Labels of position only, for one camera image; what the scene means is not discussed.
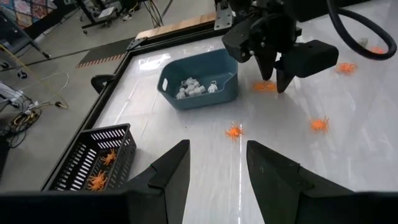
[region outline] wooden board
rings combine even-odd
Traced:
[[[191,19],[187,19],[185,21],[181,21],[176,24],[171,24],[171,25],[162,26],[162,27],[158,27],[155,29],[147,30],[147,31],[142,31],[137,35],[136,39],[143,38],[143,37],[154,37],[156,35],[165,34],[168,32],[175,31],[175,30],[184,29],[187,27],[214,21],[215,19],[216,19],[216,12],[212,12],[207,15],[202,15],[202,16],[191,18]]]

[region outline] black basket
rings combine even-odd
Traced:
[[[90,176],[106,172],[103,190],[120,187],[127,181],[136,151],[130,124],[82,131],[56,174],[49,190],[89,190]],[[111,153],[108,165],[101,160]]]

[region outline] blue bin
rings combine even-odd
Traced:
[[[181,81],[190,77],[203,85],[206,92],[181,100],[176,99]],[[207,89],[213,80],[217,81],[218,91],[208,93]],[[176,60],[164,67],[157,90],[178,110],[233,101],[238,96],[238,63],[225,49]]]

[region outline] black mat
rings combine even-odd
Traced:
[[[86,56],[79,62],[76,68],[83,68],[99,63],[110,62],[122,58],[126,53],[127,46],[135,37],[120,40],[114,43],[102,45],[90,50]]]

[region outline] white table surface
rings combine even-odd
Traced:
[[[350,9],[372,19],[398,40],[398,2],[373,1]],[[355,39],[385,48],[365,26],[344,18]],[[264,223],[246,164],[246,142],[256,140],[306,169],[355,191],[398,189],[398,56],[384,62],[363,58],[338,37],[328,16],[299,24],[301,41],[335,45],[339,62],[358,65],[353,76],[334,68],[294,78],[286,92],[256,93],[261,79],[254,58],[239,64],[239,96],[222,105],[175,110],[157,92],[169,62],[223,48],[221,38],[140,55],[131,61],[96,127],[130,123],[137,143],[131,178],[176,145],[191,140],[191,179],[184,223]],[[310,120],[330,118],[329,133],[314,133]],[[231,142],[232,122],[244,136]]]

